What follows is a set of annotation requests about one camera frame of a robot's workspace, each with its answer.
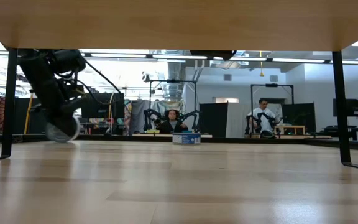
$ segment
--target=seated person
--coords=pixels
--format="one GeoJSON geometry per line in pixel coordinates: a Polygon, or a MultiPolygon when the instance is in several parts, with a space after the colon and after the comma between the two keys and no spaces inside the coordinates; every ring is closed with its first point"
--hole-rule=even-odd
{"type": "Polygon", "coordinates": [[[157,130],[160,130],[160,134],[171,134],[187,131],[187,126],[177,120],[178,116],[179,111],[168,110],[168,120],[157,127],[157,130]]]}
{"type": "MultiPolygon", "coordinates": [[[[267,116],[271,118],[276,118],[276,115],[267,108],[268,102],[265,99],[259,100],[259,107],[254,109],[253,116],[255,119],[258,119],[259,113],[265,113],[267,116]]],[[[250,125],[254,125],[254,129],[257,128],[256,121],[252,122],[252,119],[249,120],[250,125]]],[[[262,116],[260,118],[260,131],[273,131],[273,127],[270,125],[270,122],[265,116],[262,116]]]]}

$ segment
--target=black stand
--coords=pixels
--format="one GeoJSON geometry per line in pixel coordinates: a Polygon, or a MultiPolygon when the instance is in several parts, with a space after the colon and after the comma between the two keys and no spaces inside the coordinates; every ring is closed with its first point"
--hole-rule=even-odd
{"type": "Polygon", "coordinates": [[[15,109],[17,49],[9,50],[6,75],[4,127],[2,132],[2,149],[0,159],[9,158],[12,154],[12,133],[15,109]]]}
{"type": "MultiPolygon", "coordinates": [[[[334,82],[336,95],[337,111],[346,111],[345,81],[343,76],[342,52],[333,52],[334,64],[334,82]]],[[[358,164],[351,161],[351,149],[347,135],[347,115],[338,113],[338,131],[339,131],[339,150],[341,153],[341,162],[344,166],[358,168],[358,164]]]]}

